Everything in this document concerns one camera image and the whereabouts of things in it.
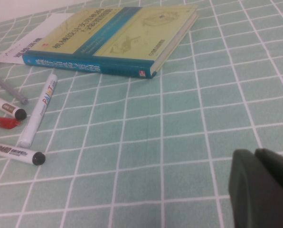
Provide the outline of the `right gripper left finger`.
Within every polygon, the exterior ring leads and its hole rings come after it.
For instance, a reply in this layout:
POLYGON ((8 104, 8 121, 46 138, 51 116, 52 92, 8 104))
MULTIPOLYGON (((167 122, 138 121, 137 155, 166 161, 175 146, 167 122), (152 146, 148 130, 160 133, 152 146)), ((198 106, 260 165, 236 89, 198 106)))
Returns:
POLYGON ((236 228, 283 228, 283 187, 255 152, 234 151, 228 191, 236 228))

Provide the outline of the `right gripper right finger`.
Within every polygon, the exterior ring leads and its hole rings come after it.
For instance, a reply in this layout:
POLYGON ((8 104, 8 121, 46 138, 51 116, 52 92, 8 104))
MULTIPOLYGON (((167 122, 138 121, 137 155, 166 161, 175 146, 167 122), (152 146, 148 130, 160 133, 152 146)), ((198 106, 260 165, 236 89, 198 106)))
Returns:
POLYGON ((256 149, 255 156, 283 187, 283 156, 265 148, 256 149))

